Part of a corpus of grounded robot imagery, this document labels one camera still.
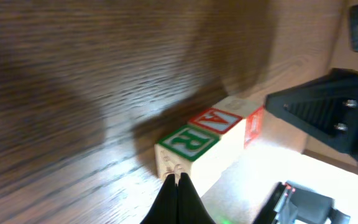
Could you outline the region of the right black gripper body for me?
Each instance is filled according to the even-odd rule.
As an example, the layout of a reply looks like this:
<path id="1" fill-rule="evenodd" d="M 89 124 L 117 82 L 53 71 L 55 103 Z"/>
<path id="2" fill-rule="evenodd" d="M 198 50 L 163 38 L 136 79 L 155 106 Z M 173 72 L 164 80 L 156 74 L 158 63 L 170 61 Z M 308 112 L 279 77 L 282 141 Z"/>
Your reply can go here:
<path id="1" fill-rule="evenodd" d="M 278 182 L 253 224 L 348 224 L 351 217 L 334 208 L 334 199 L 288 182 Z"/>

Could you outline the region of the green letter R block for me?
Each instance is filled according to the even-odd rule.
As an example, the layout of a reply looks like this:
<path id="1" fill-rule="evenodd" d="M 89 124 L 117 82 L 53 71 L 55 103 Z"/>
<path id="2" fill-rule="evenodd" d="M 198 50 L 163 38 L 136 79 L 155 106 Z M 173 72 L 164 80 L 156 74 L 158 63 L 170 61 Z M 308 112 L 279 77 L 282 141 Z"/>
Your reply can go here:
<path id="1" fill-rule="evenodd" d="M 201 197 L 224 170 L 220 152 L 217 135 L 184 125 L 155 144 L 158 177 L 165 180 L 172 174 L 178 182 L 180 175 L 185 172 Z"/>

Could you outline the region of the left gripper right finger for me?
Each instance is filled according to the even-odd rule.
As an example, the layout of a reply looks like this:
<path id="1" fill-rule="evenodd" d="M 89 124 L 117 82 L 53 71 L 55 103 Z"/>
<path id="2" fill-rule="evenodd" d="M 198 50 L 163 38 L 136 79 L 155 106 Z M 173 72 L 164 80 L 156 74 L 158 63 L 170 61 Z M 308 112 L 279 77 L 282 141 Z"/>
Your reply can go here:
<path id="1" fill-rule="evenodd" d="M 182 172 L 177 185 L 177 222 L 179 224 L 215 224 L 205 209 L 190 176 Z"/>

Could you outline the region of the red letter A block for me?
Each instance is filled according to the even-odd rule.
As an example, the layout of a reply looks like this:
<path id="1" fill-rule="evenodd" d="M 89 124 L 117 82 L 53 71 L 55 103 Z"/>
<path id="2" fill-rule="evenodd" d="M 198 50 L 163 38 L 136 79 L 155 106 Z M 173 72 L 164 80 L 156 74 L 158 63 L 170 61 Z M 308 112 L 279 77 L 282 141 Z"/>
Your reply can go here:
<path id="1" fill-rule="evenodd" d="M 244 150 L 246 120 L 242 116 L 208 108 L 191 118 L 188 124 L 218 137 L 212 148 L 212 157 L 213 163 L 220 165 L 221 170 L 226 170 Z"/>

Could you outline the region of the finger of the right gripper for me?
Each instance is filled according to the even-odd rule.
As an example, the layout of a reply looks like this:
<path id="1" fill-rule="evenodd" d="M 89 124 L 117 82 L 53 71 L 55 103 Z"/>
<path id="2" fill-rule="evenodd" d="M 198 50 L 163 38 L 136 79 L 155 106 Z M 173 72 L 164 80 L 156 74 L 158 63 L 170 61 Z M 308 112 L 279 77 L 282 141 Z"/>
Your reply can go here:
<path id="1" fill-rule="evenodd" d="M 358 163 L 358 71 L 333 68 L 267 95 L 264 108 Z"/>

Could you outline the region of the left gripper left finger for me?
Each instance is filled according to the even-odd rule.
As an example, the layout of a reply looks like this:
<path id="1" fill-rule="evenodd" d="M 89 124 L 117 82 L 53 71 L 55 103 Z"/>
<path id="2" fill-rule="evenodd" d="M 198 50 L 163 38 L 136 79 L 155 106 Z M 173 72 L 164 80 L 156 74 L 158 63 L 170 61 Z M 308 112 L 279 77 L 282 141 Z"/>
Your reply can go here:
<path id="1" fill-rule="evenodd" d="M 156 199 L 141 224 L 176 224 L 177 222 L 177 185 L 175 175 L 165 179 Z"/>

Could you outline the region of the red letter U block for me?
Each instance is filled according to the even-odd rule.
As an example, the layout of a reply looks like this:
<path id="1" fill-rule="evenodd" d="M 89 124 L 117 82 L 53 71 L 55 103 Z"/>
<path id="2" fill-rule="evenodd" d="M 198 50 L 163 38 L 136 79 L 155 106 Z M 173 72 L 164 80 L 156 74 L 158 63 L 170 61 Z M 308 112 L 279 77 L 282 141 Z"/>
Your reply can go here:
<path id="1" fill-rule="evenodd" d="M 228 96 L 213 105 L 213 108 L 236 114 L 246 121 L 244 148 L 260 135 L 264 115 L 262 104 L 235 96 Z"/>

